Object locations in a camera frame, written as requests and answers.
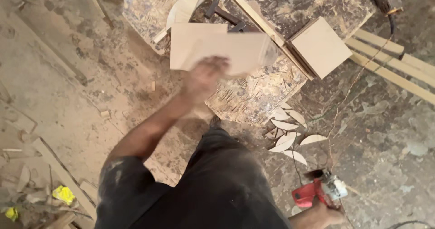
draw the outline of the hammer head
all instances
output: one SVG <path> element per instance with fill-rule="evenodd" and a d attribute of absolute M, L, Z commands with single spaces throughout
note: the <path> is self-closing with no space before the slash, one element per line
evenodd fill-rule
<path fill-rule="evenodd" d="M 207 19 L 210 19 L 214 15 L 216 7 L 219 5 L 219 1 L 220 0 L 214 0 L 213 3 L 210 5 L 210 8 L 204 15 Z"/>

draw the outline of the dusty floor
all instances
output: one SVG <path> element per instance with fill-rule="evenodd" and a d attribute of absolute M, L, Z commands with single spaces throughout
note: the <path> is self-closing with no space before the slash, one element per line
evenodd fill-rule
<path fill-rule="evenodd" d="M 103 0 L 114 29 L 95 16 L 87 0 L 27 0 L 21 14 L 84 73 L 88 86 L 65 77 L 41 48 L 0 21 L 0 81 L 12 105 L 32 117 L 35 132 L 54 149 L 79 181 L 98 184 L 98 173 L 110 149 L 141 120 L 168 101 L 182 74 L 155 54 L 123 19 L 122 0 Z M 435 9 L 432 0 L 403 0 L 396 42 L 407 52 L 435 65 Z M 21 0 L 2 0 L 10 10 Z M 375 14 L 364 28 L 388 35 L 387 20 Z M 360 68 L 346 61 L 323 81 L 302 87 L 289 104 L 308 123 L 308 133 L 326 135 L 335 107 Z M 156 91 L 151 91 L 151 82 Z M 427 85 L 411 79 L 422 87 Z M 343 200 L 356 228 L 387 228 L 398 221 L 420 219 L 435 224 L 434 106 L 384 79 L 364 72 L 332 132 L 334 172 L 361 192 Z M 109 110 L 111 119 L 100 112 Z M 180 120 L 163 138 L 146 165 L 155 178 L 177 184 L 210 115 L 203 108 Z M 291 191 L 298 186 L 293 162 L 267 152 L 264 128 L 225 123 L 265 166 L 278 206 L 291 215 Z M 2 127 L 0 148 L 20 147 L 9 126 Z M 300 152 L 310 168 L 332 165 L 328 143 Z M 298 165 L 301 171 L 307 170 Z M 337 228 L 350 228 L 343 224 Z"/>

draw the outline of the yellow plastic bag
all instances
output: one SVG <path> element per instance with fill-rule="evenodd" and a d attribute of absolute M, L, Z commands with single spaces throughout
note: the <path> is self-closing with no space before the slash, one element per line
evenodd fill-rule
<path fill-rule="evenodd" d="M 4 213 L 6 217 L 11 219 L 12 221 L 16 221 L 18 219 L 18 212 L 17 209 L 14 207 L 10 207 L 6 210 L 6 213 Z"/>
<path fill-rule="evenodd" d="M 52 192 L 53 197 L 64 201 L 65 203 L 71 205 L 73 203 L 74 198 L 76 198 L 73 192 L 65 186 L 59 186 Z"/>

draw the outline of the wooden block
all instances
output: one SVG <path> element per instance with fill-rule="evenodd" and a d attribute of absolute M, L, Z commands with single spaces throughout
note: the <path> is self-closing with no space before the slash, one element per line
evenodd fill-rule
<path fill-rule="evenodd" d="M 97 204 L 98 199 L 98 188 L 88 182 L 87 180 L 82 181 L 80 188 L 92 199 L 92 201 Z"/>
<path fill-rule="evenodd" d="M 207 39 L 210 34 L 226 34 L 227 24 L 213 23 L 175 23 L 171 29 L 172 70 L 180 70 L 189 56 L 192 47 L 200 39 Z"/>
<path fill-rule="evenodd" d="M 268 47 L 272 45 L 269 36 L 262 32 L 210 34 L 195 43 L 181 68 L 191 70 L 207 56 L 225 56 L 230 60 L 226 73 L 230 76 L 241 75 L 260 67 Z"/>
<path fill-rule="evenodd" d="M 295 37 L 291 44 L 321 79 L 352 54 L 321 16 Z"/>
<path fill-rule="evenodd" d="M 415 77 L 416 79 L 421 80 L 432 87 L 435 87 L 435 74 L 433 74 L 435 68 L 433 66 L 432 68 L 430 68 L 432 69 L 431 74 L 430 71 L 421 70 L 421 68 L 414 67 L 411 64 L 404 63 L 403 61 L 399 61 L 398 59 L 383 52 L 380 52 L 378 49 L 375 49 L 370 45 L 362 43 L 361 41 L 358 41 L 354 38 L 349 38 L 346 41 L 346 44 L 352 48 L 355 48 L 356 50 L 361 51 L 364 54 L 367 54 L 368 56 L 370 56 L 370 58 L 376 55 L 376 59 L 387 64 L 388 66 L 400 70 L 409 76 Z"/>
<path fill-rule="evenodd" d="M 356 53 L 355 51 L 352 51 L 351 59 L 352 61 L 356 62 L 356 64 L 363 66 L 367 63 L 369 60 L 368 58 Z M 405 90 L 415 94 L 416 96 L 421 97 L 422 99 L 432 103 L 435 105 L 435 94 L 432 94 L 428 90 L 425 90 L 421 88 L 420 86 L 416 85 L 415 83 L 412 83 L 408 80 L 406 80 L 403 77 L 400 77 L 399 75 L 395 74 L 394 72 L 384 68 L 380 67 L 379 64 L 371 61 L 366 66 L 366 69 L 369 69 L 373 71 L 375 74 L 387 79 L 388 81 L 404 88 Z"/>
<path fill-rule="evenodd" d="M 402 54 L 403 50 L 405 49 L 403 46 L 396 44 L 392 41 L 389 41 L 387 44 L 385 44 L 385 42 L 387 42 L 387 39 L 384 39 L 383 37 L 379 37 L 362 29 L 358 29 L 353 36 L 367 43 L 374 44 L 378 47 L 382 47 L 385 45 L 385 50 L 391 51 L 398 55 Z"/>
<path fill-rule="evenodd" d="M 71 175 L 70 172 L 64 167 L 62 162 L 58 159 L 53 150 L 42 140 L 42 138 L 37 139 L 33 143 L 33 147 L 42 154 L 42 157 L 47 164 L 56 172 L 56 174 L 62 180 L 62 183 L 67 186 L 76 196 L 79 203 L 83 206 L 86 212 L 91 216 L 92 219 L 97 219 L 97 212 L 95 210 L 95 204 L 90 200 L 90 198 L 80 189 L 77 181 Z"/>

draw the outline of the plywood sheet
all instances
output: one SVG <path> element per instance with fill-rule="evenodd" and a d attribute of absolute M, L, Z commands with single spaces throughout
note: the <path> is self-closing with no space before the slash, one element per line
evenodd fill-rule
<path fill-rule="evenodd" d="M 198 40 L 207 39 L 210 34 L 226 34 L 227 24 L 175 23 L 171 28 L 172 70 L 180 70 Z"/>
<path fill-rule="evenodd" d="M 241 75 L 260 67 L 271 46 L 275 45 L 262 32 L 210 34 L 195 44 L 182 69 L 191 70 L 207 56 L 225 56 L 230 60 L 227 74 Z"/>
<path fill-rule="evenodd" d="M 352 54 L 323 17 L 304 29 L 291 43 L 321 79 Z"/>

